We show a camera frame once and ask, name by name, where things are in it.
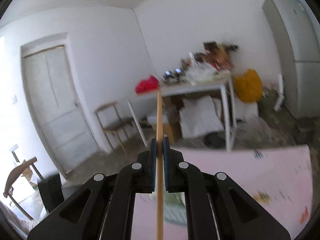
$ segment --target door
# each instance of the door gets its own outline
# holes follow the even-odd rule
[[[99,148],[77,100],[64,46],[25,57],[23,72],[38,133],[58,169],[68,173]]]

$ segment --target red bag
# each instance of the red bag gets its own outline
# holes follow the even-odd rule
[[[135,87],[134,91],[137,94],[156,90],[159,88],[159,80],[154,77],[150,76],[148,79],[141,80],[138,85]]]

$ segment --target black trash can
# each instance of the black trash can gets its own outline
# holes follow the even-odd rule
[[[315,132],[315,123],[311,119],[300,119],[295,123],[294,139],[298,144],[312,141]]]
[[[204,144],[211,149],[220,149],[226,145],[226,140],[219,136],[219,133],[209,133],[204,137]]]

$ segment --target table leg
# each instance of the table leg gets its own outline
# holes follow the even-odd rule
[[[229,79],[228,84],[229,84],[230,97],[231,97],[232,124],[233,124],[233,127],[236,127],[237,120],[236,120],[235,91],[233,89],[233,82],[231,78]]]
[[[223,85],[220,87],[223,115],[224,115],[224,130],[226,133],[226,150],[227,152],[231,151],[231,141],[230,141],[230,116],[229,116],[229,106],[228,106],[228,97],[226,86]]]
[[[134,119],[134,122],[136,123],[137,129],[138,129],[138,131],[140,133],[140,136],[141,136],[141,139],[143,141],[143,144],[145,145],[145,147],[148,148],[148,143],[147,143],[146,137],[143,134],[142,128],[141,128],[141,126],[139,124],[139,120],[138,120],[136,114],[134,113],[133,108],[132,108],[132,104],[131,104],[131,102],[129,100],[128,100],[128,105],[129,105],[132,117]]]

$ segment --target white table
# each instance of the white table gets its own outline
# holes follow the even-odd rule
[[[142,128],[139,124],[139,120],[134,112],[134,109],[132,108],[133,101],[154,98],[156,97],[158,92],[161,92],[162,97],[167,97],[167,96],[174,96],[174,95],[190,94],[190,93],[201,92],[201,91],[220,90],[221,98],[222,98],[222,108],[223,108],[223,114],[224,114],[224,128],[226,133],[226,150],[230,152],[233,148],[234,136],[231,135],[230,115],[229,115],[228,97],[227,97],[227,90],[226,90],[227,85],[229,86],[230,96],[231,96],[232,122],[233,122],[233,126],[236,127],[235,95],[234,95],[233,83],[232,83],[231,77],[226,77],[226,78],[212,81],[212,82],[201,83],[194,86],[191,85],[190,83],[163,86],[163,87],[160,87],[159,90],[154,90],[151,92],[146,92],[138,95],[135,94],[134,96],[130,97],[128,99],[128,105],[144,145],[148,147],[148,143],[143,134]]]

